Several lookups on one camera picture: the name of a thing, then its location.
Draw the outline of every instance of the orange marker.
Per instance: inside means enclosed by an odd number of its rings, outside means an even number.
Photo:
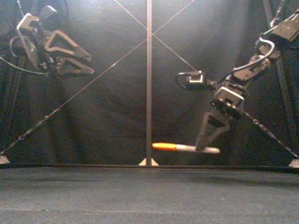
[[[218,154],[217,148],[205,147],[204,150],[196,150],[194,146],[174,143],[153,143],[153,149],[158,151],[190,151],[208,154]]]

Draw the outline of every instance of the black backdrop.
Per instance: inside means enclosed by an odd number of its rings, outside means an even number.
[[[22,1],[23,10],[29,11],[30,6],[38,9],[38,2]],[[62,1],[42,3],[58,10],[57,25],[92,55],[89,66],[96,72],[84,77],[54,80],[19,75],[11,70],[7,72],[6,67],[1,70],[2,148],[100,77],[6,152],[6,156],[11,162],[137,165],[145,158],[145,0],[68,0],[68,9]],[[10,7],[5,11],[11,12],[2,19],[10,19],[7,22],[11,23],[15,8],[13,3],[7,4],[1,1],[5,8]],[[288,1],[284,14],[292,13],[294,7],[296,1]],[[152,23],[153,32],[158,30],[154,36],[162,41],[153,37],[152,140],[193,144],[202,113],[210,109],[210,93],[188,92],[174,84],[173,76],[192,70],[181,59],[212,80],[218,80],[234,66],[245,64],[253,54],[257,35],[266,30],[262,2],[153,1]],[[290,52],[284,59],[296,112],[294,54]],[[11,109],[7,102],[14,77],[19,79],[19,87]],[[288,134],[273,68],[248,91],[245,111],[286,144],[294,144]],[[245,117],[232,123],[230,131],[212,146],[221,149],[217,156],[153,151],[153,160],[160,165],[288,165],[292,158]]]

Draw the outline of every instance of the wire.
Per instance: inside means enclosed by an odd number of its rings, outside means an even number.
[[[273,53],[273,51],[276,49],[274,43],[272,41],[266,40],[266,39],[262,39],[261,37],[258,37],[258,41],[270,45],[270,49],[269,49],[268,53],[265,54],[265,56],[261,57],[260,59],[257,59],[256,61],[246,63],[244,66],[234,67],[232,69],[232,71],[220,79],[220,81],[217,82],[218,84],[226,79],[226,77],[230,74],[233,74],[234,72],[237,72],[237,71],[240,71],[242,69],[246,69],[248,67],[252,67],[254,64],[257,64],[258,62],[261,62],[262,60],[265,60],[269,57],[269,55]]]
[[[284,4],[285,4],[285,0],[281,0],[281,1],[280,1],[280,4],[278,4],[278,6],[277,6],[277,10],[276,10],[276,13],[274,13],[274,17],[273,17],[272,21],[269,22],[269,27],[273,27],[273,26],[274,26],[274,22],[276,22],[276,20],[278,19],[277,16],[278,16],[278,13],[280,13],[280,11],[281,11],[281,9],[282,9]]]
[[[27,74],[41,74],[41,75],[45,75],[46,76],[46,73],[37,73],[37,72],[33,72],[33,71],[29,71],[29,70],[25,70],[22,68],[19,68],[18,66],[15,66],[14,64],[11,64],[10,62],[7,62],[1,56],[0,56],[0,60],[7,64],[13,69],[18,70],[18,71],[22,71]]]
[[[174,82],[176,82],[176,84],[182,88],[182,89],[186,89],[186,87],[180,83],[180,81],[178,81],[178,77],[182,77],[182,76],[186,76],[185,74],[176,74],[174,75]]]
[[[22,5],[19,3],[19,0],[15,0],[15,2],[17,2],[17,6],[18,6],[18,10],[19,10],[21,16],[23,17],[23,10],[22,10]]]

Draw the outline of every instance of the metal pole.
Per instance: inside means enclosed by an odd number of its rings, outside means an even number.
[[[152,165],[152,0],[146,0],[145,165]]]

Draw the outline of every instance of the gray floor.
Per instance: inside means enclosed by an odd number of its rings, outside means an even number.
[[[43,167],[0,177],[0,223],[299,223],[296,174]]]

